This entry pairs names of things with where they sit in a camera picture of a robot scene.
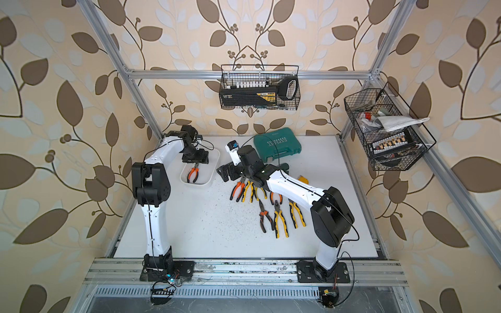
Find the yellow black combination pliers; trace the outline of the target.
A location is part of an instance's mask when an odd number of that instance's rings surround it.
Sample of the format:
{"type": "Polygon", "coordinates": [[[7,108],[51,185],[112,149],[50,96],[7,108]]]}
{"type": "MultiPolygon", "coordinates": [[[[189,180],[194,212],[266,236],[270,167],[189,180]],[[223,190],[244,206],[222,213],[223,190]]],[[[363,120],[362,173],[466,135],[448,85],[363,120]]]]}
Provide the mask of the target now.
{"type": "Polygon", "coordinates": [[[298,207],[297,203],[292,200],[289,200],[289,212],[295,229],[297,229],[300,224],[306,227],[301,209],[298,207]]]}
{"type": "Polygon", "coordinates": [[[277,239],[280,237],[280,225],[282,225],[285,237],[289,238],[287,222],[283,216],[283,211],[278,200],[274,201],[274,210],[275,237],[277,239]]]}
{"type": "Polygon", "coordinates": [[[249,203],[252,203],[253,197],[254,197],[254,183],[252,181],[248,181],[247,184],[245,185],[241,202],[244,203],[247,200],[249,203]]]}

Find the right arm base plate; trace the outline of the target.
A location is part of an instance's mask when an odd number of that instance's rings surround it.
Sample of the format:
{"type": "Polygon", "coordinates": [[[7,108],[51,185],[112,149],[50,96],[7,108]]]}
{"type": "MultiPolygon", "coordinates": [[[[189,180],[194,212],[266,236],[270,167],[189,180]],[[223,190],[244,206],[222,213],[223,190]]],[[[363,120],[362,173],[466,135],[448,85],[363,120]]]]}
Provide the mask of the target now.
{"type": "Polygon", "coordinates": [[[316,261],[300,260],[296,262],[297,280],[299,283],[350,283],[348,267],[344,262],[337,262],[327,270],[316,261]]]}

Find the Greener orange black pliers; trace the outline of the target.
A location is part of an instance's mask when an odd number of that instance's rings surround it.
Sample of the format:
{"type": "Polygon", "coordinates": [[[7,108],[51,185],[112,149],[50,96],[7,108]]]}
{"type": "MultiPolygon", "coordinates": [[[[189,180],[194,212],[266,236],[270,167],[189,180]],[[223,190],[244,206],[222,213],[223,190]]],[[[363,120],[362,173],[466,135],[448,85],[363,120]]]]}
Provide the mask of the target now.
{"type": "Polygon", "coordinates": [[[278,202],[280,205],[283,203],[283,196],[275,192],[270,192],[269,199],[273,206],[275,205],[276,202],[278,202]]]}

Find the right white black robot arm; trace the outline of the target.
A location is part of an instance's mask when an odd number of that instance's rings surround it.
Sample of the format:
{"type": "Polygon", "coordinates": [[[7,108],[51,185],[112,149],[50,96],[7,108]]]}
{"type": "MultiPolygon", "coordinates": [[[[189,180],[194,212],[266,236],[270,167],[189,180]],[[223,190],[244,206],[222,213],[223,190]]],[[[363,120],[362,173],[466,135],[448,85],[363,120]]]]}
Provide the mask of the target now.
{"type": "Polygon", "coordinates": [[[341,256],[344,237],[351,231],[354,216],[341,192],[335,187],[326,190],[310,186],[276,165],[266,164],[254,169],[232,162],[217,168],[224,182],[244,177],[269,192],[277,193],[310,211],[314,233],[320,240],[315,262],[317,267],[330,271],[341,256]]]}

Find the yellow black long-nose pliers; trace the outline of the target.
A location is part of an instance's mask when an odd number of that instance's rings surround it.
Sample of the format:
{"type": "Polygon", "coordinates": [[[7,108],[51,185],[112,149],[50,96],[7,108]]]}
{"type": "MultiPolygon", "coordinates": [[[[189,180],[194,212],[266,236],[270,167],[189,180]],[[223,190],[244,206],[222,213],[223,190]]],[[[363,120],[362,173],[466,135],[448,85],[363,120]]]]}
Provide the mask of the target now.
{"type": "Polygon", "coordinates": [[[265,199],[265,200],[268,199],[267,191],[261,187],[254,186],[253,187],[253,195],[257,201],[259,201],[261,199],[265,199]]]}

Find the white plastic storage box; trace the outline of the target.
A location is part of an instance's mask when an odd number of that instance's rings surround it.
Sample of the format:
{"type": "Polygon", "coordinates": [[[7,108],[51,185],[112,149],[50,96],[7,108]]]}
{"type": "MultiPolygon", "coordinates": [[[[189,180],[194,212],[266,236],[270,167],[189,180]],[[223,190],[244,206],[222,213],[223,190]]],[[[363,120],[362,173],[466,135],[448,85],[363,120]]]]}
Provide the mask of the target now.
{"type": "Polygon", "coordinates": [[[216,175],[216,169],[220,165],[220,151],[215,148],[208,153],[208,164],[199,164],[198,174],[193,173],[188,180],[190,171],[194,168],[194,164],[186,164],[180,174],[180,181],[191,188],[208,189],[216,175]]]}

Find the small orange black pliers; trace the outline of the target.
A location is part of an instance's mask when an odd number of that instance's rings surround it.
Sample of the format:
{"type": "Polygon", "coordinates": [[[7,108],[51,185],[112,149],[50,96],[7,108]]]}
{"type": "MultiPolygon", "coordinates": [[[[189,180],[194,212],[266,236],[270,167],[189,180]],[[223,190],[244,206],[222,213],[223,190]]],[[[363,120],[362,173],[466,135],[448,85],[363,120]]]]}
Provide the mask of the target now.
{"type": "Polygon", "coordinates": [[[199,164],[195,163],[187,175],[187,183],[196,183],[199,177],[199,164]]]}

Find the orange handled long-nose pliers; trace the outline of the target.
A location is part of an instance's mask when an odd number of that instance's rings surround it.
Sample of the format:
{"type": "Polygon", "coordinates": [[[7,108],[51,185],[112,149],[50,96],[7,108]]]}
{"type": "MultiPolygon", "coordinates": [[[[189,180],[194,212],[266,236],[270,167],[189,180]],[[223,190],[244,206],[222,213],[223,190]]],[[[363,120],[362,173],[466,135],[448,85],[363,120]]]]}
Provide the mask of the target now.
{"type": "Polygon", "coordinates": [[[264,233],[266,233],[266,228],[264,225],[264,219],[266,218],[270,222],[271,230],[274,232],[275,231],[275,223],[274,223],[273,219],[270,217],[269,212],[265,210],[264,205],[263,205],[261,200],[258,201],[258,204],[259,204],[259,208],[260,208],[260,227],[261,227],[261,230],[264,233]]]}

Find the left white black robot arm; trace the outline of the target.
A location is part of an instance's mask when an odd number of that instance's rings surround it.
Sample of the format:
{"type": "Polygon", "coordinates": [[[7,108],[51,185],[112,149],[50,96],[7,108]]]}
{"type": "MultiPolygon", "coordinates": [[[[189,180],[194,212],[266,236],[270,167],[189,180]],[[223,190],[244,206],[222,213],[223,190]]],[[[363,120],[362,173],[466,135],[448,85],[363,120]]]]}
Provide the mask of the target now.
{"type": "Polygon", "coordinates": [[[174,272],[172,245],[164,225],[166,202],[171,195],[167,169],[179,154],[183,163],[207,164],[208,151],[196,146],[199,138],[194,127],[184,125],[178,131],[165,134],[159,147],[147,152],[142,162],[132,165],[133,196],[146,223],[148,243],[144,266],[147,271],[174,272]]]}

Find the orange black combination pliers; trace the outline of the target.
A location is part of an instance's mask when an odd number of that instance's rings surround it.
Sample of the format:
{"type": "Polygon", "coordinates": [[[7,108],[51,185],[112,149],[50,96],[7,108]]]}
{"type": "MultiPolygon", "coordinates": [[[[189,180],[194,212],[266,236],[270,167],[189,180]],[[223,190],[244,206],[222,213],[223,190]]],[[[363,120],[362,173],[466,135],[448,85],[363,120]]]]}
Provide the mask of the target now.
{"type": "Polygon", "coordinates": [[[233,188],[232,193],[230,195],[230,201],[235,200],[239,202],[243,198],[243,193],[246,187],[246,178],[242,177],[233,188]]]}

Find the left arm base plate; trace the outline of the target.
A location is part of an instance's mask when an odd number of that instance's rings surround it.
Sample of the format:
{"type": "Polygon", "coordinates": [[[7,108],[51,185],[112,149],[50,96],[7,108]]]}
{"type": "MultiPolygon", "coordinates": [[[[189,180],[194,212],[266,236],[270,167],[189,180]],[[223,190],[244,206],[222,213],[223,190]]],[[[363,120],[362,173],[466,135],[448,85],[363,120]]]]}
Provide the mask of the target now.
{"type": "Polygon", "coordinates": [[[149,260],[144,262],[143,270],[140,274],[142,282],[157,282],[167,280],[190,280],[194,274],[195,262],[193,261],[172,261],[167,264],[149,260]]]}

